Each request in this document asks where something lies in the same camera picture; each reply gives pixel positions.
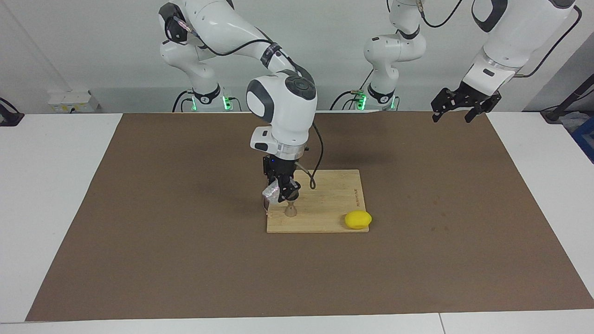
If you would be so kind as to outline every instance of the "electrical cord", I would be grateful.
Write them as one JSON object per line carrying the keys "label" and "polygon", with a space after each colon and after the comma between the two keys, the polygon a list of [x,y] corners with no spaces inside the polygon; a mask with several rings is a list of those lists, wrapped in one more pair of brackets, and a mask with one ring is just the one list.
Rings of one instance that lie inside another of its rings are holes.
{"label": "electrical cord", "polygon": [[177,98],[177,99],[175,99],[175,103],[173,104],[173,109],[171,109],[171,112],[175,112],[175,109],[178,107],[179,100],[181,100],[181,99],[182,99],[182,96],[183,96],[183,95],[185,95],[185,94],[189,94],[189,93],[190,93],[190,91],[189,91],[189,90],[184,90],[183,92],[181,92],[181,93],[178,95],[178,98]]}
{"label": "electrical cord", "polygon": [[400,108],[400,96],[395,96],[395,99],[398,99],[398,104],[396,105],[396,110],[394,111],[398,111],[398,108]]}
{"label": "electrical cord", "polygon": [[338,101],[343,97],[346,96],[348,94],[353,94],[352,90],[347,90],[346,92],[338,95],[338,97],[336,98],[336,100],[334,100],[334,102],[332,103],[332,105],[330,106],[330,110],[334,110],[334,106],[336,106],[336,103],[338,103]]}
{"label": "electrical cord", "polygon": [[241,101],[237,97],[230,97],[229,100],[235,100],[239,103],[239,111],[243,112],[243,108],[241,108]]}
{"label": "electrical cord", "polygon": [[[365,78],[365,81],[363,81],[363,84],[361,84],[361,87],[359,87],[359,90],[362,90],[363,87],[365,87],[365,84],[367,83],[367,80],[369,80],[369,78],[371,78],[371,74],[373,74],[373,69],[371,69],[371,71],[367,75],[367,78]],[[353,102],[350,103],[349,109],[352,108],[352,107],[353,107]]]}
{"label": "electrical cord", "polygon": [[182,29],[184,29],[188,33],[191,33],[192,35],[194,35],[197,39],[199,39],[202,42],[202,44],[204,44],[204,47],[200,47],[199,46],[200,49],[205,49],[206,48],[206,49],[210,50],[210,52],[214,53],[217,56],[228,56],[228,55],[232,55],[233,53],[235,53],[235,52],[237,52],[237,51],[245,48],[248,45],[254,44],[254,43],[263,42],[263,43],[268,43],[268,44],[271,44],[271,45],[274,43],[274,42],[272,42],[271,40],[268,40],[268,39],[254,39],[254,40],[250,40],[249,42],[246,42],[246,43],[238,46],[237,48],[235,48],[235,49],[233,49],[233,50],[231,50],[229,52],[221,53],[221,52],[217,52],[214,49],[212,49],[211,47],[209,47],[208,44],[206,44],[203,41],[202,37],[200,37],[200,35],[198,34],[198,32],[196,32],[196,30],[190,28],[188,26],[188,24],[184,20],[181,20],[177,16],[174,16],[173,19],[179,24],[180,27],[182,27]]}
{"label": "electrical cord", "polygon": [[302,171],[304,171],[307,174],[307,176],[309,176],[309,180],[311,182],[313,182],[314,183],[314,186],[315,186],[314,176],[311,175],[311,173],[307,170],[307,168],[303,167],[303,165],[301,165],[298,161],[295,162],[295,166],[299,167],[299,169],[301,169]]}
{"label": "electrical cord", "polygon": [[318,168],[320,168],[320,164],[322,163],[322,159],[324,158],[324,140],[322,139],[320,130],[316,126],[315,122],[313,123],[313,126],[315,133],[318,135],[318,138],[320,139],[320,158],[318,159],[318,163],[315,165],[314,172],[309,176],[309,187],[312,190],[314,190],[317,186],[315,183],[315,173],[318,171]]}
{"label": "electrical cord", "polygon": [[[585,99],[586,97],[588,97],[588,95],[590,95],[590,94],[592,94],[592,93],[594,93],[594,89],[592,89],[590,92],[588,92],[588,93],[586,93],[586,94],[584,94],[584,95],[580,96],[580,97],[579,97],[578,99],[576,99],[576,100],[575,100],[573,103],[576,103],[576,102],[577,102],[577,101],[579,101],[579,100],[583,100],[583,99]],[[546,108],[546,109],[543,109],[543,110],[541,110],[541,111],[539,111],[539,112],[543,112],[543,111],[547,111],[547,110],[555,109],[555,108],[557,108],[557,107],[559,107],[559,106],[561,106],[561,105],[556,105],[556,106],[548,107],[548,108]]]}
{"label": "electrical cord", "polygon": [[182,107],[181,107],[182,108],[182,112],[184,112],[184,102],[192,102],[192,103],[194,103],[194,100],[192,100],[192,99],[184,99],[182,101]]}
{"label": "electrical cord", "polygon": [[351,100],[348,100],[347,102],[345,102],[345,105],[342,106],[342,110],[344,110],[346,108],[346,104],[349,102],[357,102],[357,99],[351,99]]}
{"label": "electrical cord", "polygon": [[266,35],[266,33],[265,33],[265,32],[263,32],[262,30],[260,30],[260,28],[258,28],[258,27],[255,27],[255,28],[256,28],[256,29],[258,29],[258,31],[259,31],[261,34],[263,34],[263,35],[264,35],[264,37],[266,37],[266,39],[267,39],[267,40],[269,40],[269,41],[271,41],[271,42],[272,42],[272,39],[271,39],[270,37],[268,37],[268,35]]}
{"label": "electrical cord", "polygon": [[443,21],[440,24],[436,24],[436,25],[433,25],[433,24],[431,24],[431,23],[429,23],[427,21],[427,19],[425,18],[425,10],[423,9],[423,5],[422,5],[422,3],[420,1],[417,1],[417,6],[419,7],[419,12],[421,12],[421,18],[423,19],[423,21],[425,22],[425,24],[427,26],[429,26],[431,28],[441,28],[441,27],[445,26],[445,24],[448,23],[448,21],[450,21],[450,19],[452,18],[452,16],[454,16],[454,14],[456,13],[456,11],[458,10],[458,7],[460,7],[460,5],[462,4],[462,1],[464,1],[464,0],[459,0],[458,1],[458,3],[456,4],[456,6],[454,7],[454,10],[452,10],[452,12],[446,18],[445,21]]}
{"label": "electrical cord", "polygon": [[9,106],[10,108],[13,108],[14,111],[17,112],[17,114],[20,114],[20,112],[18,111],[18,109],[14,105],[12,105],[12,103],[10,103],[9,101],[7,101],[7,100],[5,100],[5,99],[3,99],[1,97],[0,97],[0,101],[4,102],[4,104],[6,104],[7,106]]}
{"label": "electrical cord", "polygon": [[576,21],[573,23],[573,25],[571,25],[571,27],[569,29],[567,29],[567,31],[563,34],[563,36],[561,36],[561,38],[559,38],[557,40],[557,42],[553,45],[553,47],[549,50],[549,52],[547,52],[547,54],[545,55],[545,57],[542,58],[540,64],[538,64],[538,66],[530,74],[516,74],[516,75],[514,75],[514,78],[529,78],[529,77],[533,76],[534,73],[536,73],[538,70],[541,69],[542,64],[545,63],[545,61],[549,58],[549,56],[553,53],[553,51],[555,51],[555,49],[557,48],[557,46],[565,39],[565,37],[567,37],[567,35],[569,35],[571,33],[571,31],[582,20],[583,13],[582,13],[582,10],[580,9],[580,7],[574,6],[573,9],[576,10],[576,12],[577,12],[577,19],[576,19]]}

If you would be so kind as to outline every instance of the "lemon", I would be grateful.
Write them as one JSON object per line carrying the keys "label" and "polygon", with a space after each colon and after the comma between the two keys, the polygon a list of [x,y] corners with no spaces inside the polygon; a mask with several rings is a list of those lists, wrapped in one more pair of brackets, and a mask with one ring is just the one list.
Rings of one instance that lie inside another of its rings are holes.
{"label": "lemon", "polygon": [[345,217],[346,226],[352,229],[364,229],[371,224],[371,215],[366,211],[353,211]]}

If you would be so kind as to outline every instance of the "black stand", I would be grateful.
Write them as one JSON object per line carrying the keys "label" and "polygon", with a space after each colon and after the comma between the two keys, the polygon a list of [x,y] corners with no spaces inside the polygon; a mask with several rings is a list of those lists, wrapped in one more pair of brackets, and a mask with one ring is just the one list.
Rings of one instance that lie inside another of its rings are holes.
{"label": "black stand", "polygon": [[549,124],[560,124],[559,117],[565,115],[565,111],[569,106],[573,104],[573,102],[577,101],[588,88],[594,85],[594,74],[592,74],[584,83],[576,89],[568,98],[563,101],[562,104],[559,105],[555,110],[550,112],[541,112],[542,117],[547,121]]}
{"label": "black stand", "polygon": [[0,104],[0,114],[2,115],[4,121],[0,122],[0,127],[16,127],[25,114],[21,114],[20,112],[10,112],[6,109],[3,105]]}

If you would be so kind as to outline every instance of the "plastic bag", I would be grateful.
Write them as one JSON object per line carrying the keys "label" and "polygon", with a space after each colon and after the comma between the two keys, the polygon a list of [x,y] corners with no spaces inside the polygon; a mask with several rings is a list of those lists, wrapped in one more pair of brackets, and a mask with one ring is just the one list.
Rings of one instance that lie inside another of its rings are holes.
{"label": "plastic bag", "polygon": [[590,119],[590,116],[582,114],[579,111],[574,111],[565,116],[559,117],[559,120],[561,121],[561,123],[563,123],[563,126],[567,129],[567,131],[569,131],[569,133],[573,133],[574,131],[576,131],[588,119]]}
{"label": "plastic bag", "polygon": [[279,197],[280,197],[280,188],[279,188],[279,180],[274,180],[264,191],[262,192],[262,196],[268,200],[268,202],[272,205],[280,204]]}

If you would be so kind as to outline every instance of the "black cable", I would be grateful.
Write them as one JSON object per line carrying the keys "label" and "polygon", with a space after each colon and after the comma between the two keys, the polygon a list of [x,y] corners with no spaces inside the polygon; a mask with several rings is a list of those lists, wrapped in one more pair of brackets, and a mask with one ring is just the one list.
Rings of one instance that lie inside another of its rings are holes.
{"label": "black cable", "polygon": [[239,103],[239,111],[244,111],[241,108],[241,101],[237,97],[230,97],[229,100],[235,100],[235,101],[237,101],[237,103]]}
{"label": "black cable", "polygon": [[[371,74],[373,74],[373,69],[371,69],[371,72],[369,72],[369,74],[367,75],[367,78],[365,78],[365,81],[363,81],[363,84],[361,84],[361,87],[359,87],[359,90],[362,90],[363,87],[365,87],[365,84],[367,83],[367,80],[369,80],[369,78],[371,78]],[[349,109],[353,107],[353,102],[351,102]]]}
{"label": "black cable", "polygon": [[238,46],[237,48],[235,48],[235,49],[233,49],[233,50],[231,50],[229,52],[219,53],[219,52],[216,52],[215,50],[212,50],[211,47],[209,47],[208,45],[206,45],[206,43],[204,43],[204,41],[202,40],[202,38],[198,37],[198,39],[200,39],[200,41],[204,44],[204,46],[206,46],[206,48],[208,50],[210,50],[210,52],[214,53],[217,56],[228,56],[228,55],[232,55],[233,53],[235,53],[235,52],[237,52],[237,51],[245,48],[248,45],[254,44],[254,43],[264,42],[264,43],[268,43],[268,44],[273,44],[273,42],[271,42],[271,41],[269,41],[267,39],[254,39],[254,40],[250,40],[249,42],[244,43],[241,46]]}
{"label": "black cable", "polygon": [[255,27],[255,28],[256,28],[256,29],[258,29],[258,31],[259,31],[261,34],[263,34],[263,35],[264,35],[264,37],[266,37],[266,39],[267,39],[267,40],[269,40],[269,41],[271,41],[271,42],[272,42],[272,39],[271,39],[270,37],[268,37],[268,35],[266,35],[266,33],[265,33],[265,32],[263,32],[262,30],[260,30],[260,28],[258,28],[258,27]]}
{"label": "black cable", "polygon": [[173,109],[171,109],[171,112],[175,112],[175,109],[178,107],[179,100],[181,100],[182,96],[185,94],[188,94],[187,90],[184,90],[178,95],[178,98],[175,99],[175,103],[173,104]]}
{"label": "black cable", "polygon": [[283,49],[279,50],[279,52],[285,56],[285,58],[287,58],[287,60],[290,62],[291,65],[293,65],[293,67],[295,68],[295,72],[297,73],[298,76],[302,77],[302,78],[306,78],[307,80],[311,81],[312,84],[315,85],[315,80],[314,78],[311,76],[311,74],[304,69],[303,67],[299,66],[296,62],[293,61],[293,59],[291,59],[291,57],[289,57],[286,53],[283,52]]}
{"label": "black cable", "polygon": [[345,96],[345,95],[348,95],[348,94],[352,94],[352,92],[351,92],[350,90],[347,90],[346,92],[344,92],[344,93],[342,93],[342,94],[338,95],[338,97],[336,98],[336,100],[334,100],[334,102],[333,102],[333,103],[332,103],[332,105],[330,106],[330,110],[333,110],[333,109],[334,109],[334,106],[336,105],[336,103],[338,103],[338,101],[339,101],[339,100],[340,100],[340,99],[341,99],[343,96]]}
{"label": "black cable", "polygon": [[181,107],[182,108],[182,112],[184,112],[184,102],[192,102],[192,104],[193,104],[194,103],[194,100],[192,100],[192,99],[184,99],[182,101],[182,107]]}
{"label": "black cable", "polygon": [[462,1],[464,1],[464,0],[459,0],[458,1],[458,4],[456,4],[456,6],[454,7],[454,10],[452,10],[452,12],[450,13],[450,15],[446,18],[446,20],[443,21],[440,24],[437,24],[436,26],[434,26],[433,24],[431,24],[431,23],[429,23],[427,21],[427,19],[425,18],[425,11],[424,10],[421,11],[421,17],[423,18],[423,21],[425,22],[425,24],[427,26],[430,26],[431,28],[440,28],[440,27],[444,26],[446,23],[448,23],[448,21],[450,21],[451,17],[454,16],[454,14],[456,13],[456,11],[458,10],[458,7],[462,4]]}
{"label": "black cable", "polygon": [[18,114],[20,114],[20,112],[18,111],[18,109],[12,105],[12,103],[10,103],[9,101],[6,101],[5,99],[0,97],[0,101],[4,102],[4,104],[6,104],[7,106],[9,106],[10,108],[13,108],[14,111],[16,111]]}
{"label": "black cable", "polygon": [[[586,97],[588,97],[588,95],[590,95],[590,94],[592,94],[592,93],[594,93],[594,89],[592,89],[590,92],[588,92],[588,93],[586,93],[586,94],[584,94],[584,95],[580,96],[580,98],[576,99],[576,100],[575,100],[573,103],[576,103],[576,102],[577,102],[577,101],[579,101],[579,100],[585,99]],[[539,111],[539,112],[543,112],[543,111],[547,111],[547,110],[550,110],[550,109],[554,109],[554,108],[557,108],[557,107],[559,107],[559,106],[560,106],[560,105],[556,105],[556,106],[548,107],[548,108],[546,108],[546,109],[543,109],[543,110],[541,110],[541,111]]]}
{"label": "black cable", "polygon": [[300,163],[298,163],[298,162],[295,162],[295,164],[297,165],[297,167],[299,167],[299,169],[301,169],[301,170],[302,170],[304,173],[306,173],[306,174],[307,174],[307,176],[309,176],[309,182],[310,182],[310,184],[309,184],[309,187],[311,188],[311,186],[312,186],[312,184],[311,184],[311,183],[313,183],[313,186],[314,186],[314,187],[313,187],[313,188],[311,188],[311,189],[312,189],[312,190],[314,190],[314,189],[316,188],[316,186],[317,186],[317,185],[315,184],[315,179],[314,179],[314,176],[313,176],[313,175],[311,175],[311,173],[310,173],[310,172],[307,170],[307,168],[304,168],[303,166],[301,166],[301,164],[300,164]]}
{"label": "black cable", "polygon": [[398,111],[398,108],[400,108],[400,96],[395,96],[394,98],[398,99],[398,104],[396,105],[396,110],[395,110],[395,111]]}
{"label": "black cable", "polygon": [[573,23],[573,25],[569,29],[567,29],[567,31],[563,34],[563,36],[561,36],[561,38],[559,38],[559,40],[553,45],[553,47],[549,50],[549,52],[545,55],[545,57],[542,58],[540,64],[538,64],[538,66],[530,74],[516,74],[516,75],[514,75],[514,78],[529,78],[529,77],[533,76],[534,73],[536,73],[538,70],[541,69],[542,64],[545,63],[545,61],[549,58],[549,56],[553,53],[553,51],[555,51],[557,46],[565,39],[565,37],[567,37],[567,35],[569,35],[569,33],[571,33],[571,31],[582,20],[582,15],[583,15],[582,10],[578,6],[574,6],[573,9],[577,11],[576,21]]}
{"label": "black cable", "polygon": [[342,110],[344,110],[346,108],[346,104],[347,103],[349,103],[349,102],[357,102],[357,101],[358,101],[357,99],[348,100],[347,102],[345,102],[345,105],[342,106]]}
{"label": "black cable", "polygon": [[311,189],[315,189],[317,186],[315,184],[315,173],[318,171],[318,168],[320,167],[320,164],[322,163],[322,158],[324,157],[324,140],[322,140],[322,135],[320,134],[320,131],[319,131],[318,127],[316,126],[315,122],[313,125],[314,125],[315,133],[318,135],[318,138],[320,139],[320,158],[318,159],[318,163],[315,165],[314,172],[311,174],[311,176],[309,178],[309,187]]}

